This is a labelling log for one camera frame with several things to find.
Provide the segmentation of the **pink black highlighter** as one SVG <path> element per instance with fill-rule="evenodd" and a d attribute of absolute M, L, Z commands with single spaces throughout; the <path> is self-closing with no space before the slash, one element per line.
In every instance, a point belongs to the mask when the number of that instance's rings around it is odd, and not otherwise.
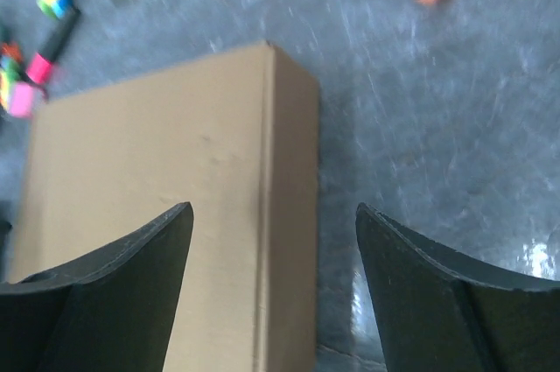
<path fill-rule="evenodd" d="M 54 26 L 45 43 L 35 52 L 25 71 L 33 83 L 43 85 L 49 80 L 53 66 L 67 45 L 80 16 L 81 11 L 71 7 Z"/>

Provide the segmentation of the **pink eraser block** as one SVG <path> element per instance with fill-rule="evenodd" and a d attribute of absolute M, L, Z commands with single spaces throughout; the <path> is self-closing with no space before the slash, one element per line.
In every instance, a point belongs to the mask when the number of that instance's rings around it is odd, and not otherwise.
<path fill-rule="evenodd" d="M 10 91 L 7 112 L 15 118 L 30 118 L 46 100 L 46 92 L 42 88 L 20 81 Z"/>

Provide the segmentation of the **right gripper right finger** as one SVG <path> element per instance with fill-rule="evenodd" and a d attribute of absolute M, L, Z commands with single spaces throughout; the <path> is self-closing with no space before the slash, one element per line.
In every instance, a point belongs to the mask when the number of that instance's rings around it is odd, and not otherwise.
<path fill-rule="evenodd" d="M 557 371 L 559 283 L 467 256 L 361 203 L 356 236 L 389 371 Z"/>

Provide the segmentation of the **small flower keychain toy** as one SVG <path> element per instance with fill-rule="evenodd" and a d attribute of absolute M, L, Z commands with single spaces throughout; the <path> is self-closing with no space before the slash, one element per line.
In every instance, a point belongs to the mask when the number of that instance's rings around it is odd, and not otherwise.
<path fill-rule="evenodd" d="M 1 106 L 8 111 L 11 90 L 22 78 L 23 56 L 8 28 L 1 24 Z"/>

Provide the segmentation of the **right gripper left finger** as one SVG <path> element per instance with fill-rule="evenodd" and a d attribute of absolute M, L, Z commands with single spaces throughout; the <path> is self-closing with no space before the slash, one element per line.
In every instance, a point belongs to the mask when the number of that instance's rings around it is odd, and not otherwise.
<path fill-rule="evenodd" d="M 160 371 L 193 232 L 182 202 L 74 260 L 1 285 L 3 371 Z"/>

